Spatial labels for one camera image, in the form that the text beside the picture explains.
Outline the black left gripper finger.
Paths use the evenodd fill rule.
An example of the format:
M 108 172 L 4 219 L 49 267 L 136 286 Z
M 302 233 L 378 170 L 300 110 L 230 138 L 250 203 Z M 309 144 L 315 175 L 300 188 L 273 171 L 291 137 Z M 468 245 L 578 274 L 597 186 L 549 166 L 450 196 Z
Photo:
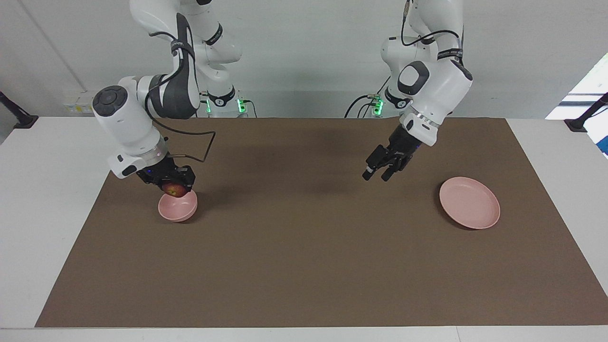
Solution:
M 387 182 L 393 175 L 395 175 L 395 173 L 402 171 L 402 169 L 404 169 L 404 162 L 402 161 L 387 165 L 387 168 L 385 169 L 384 173 L 382 173 L 381 178 L 383 181 Z
M 366 160 L 366 169 L 363 171 L 362 177 L 365 181 L 369 181 L 373 175 L 380 169 L 386 166 L 384 156 L 369 156 Z

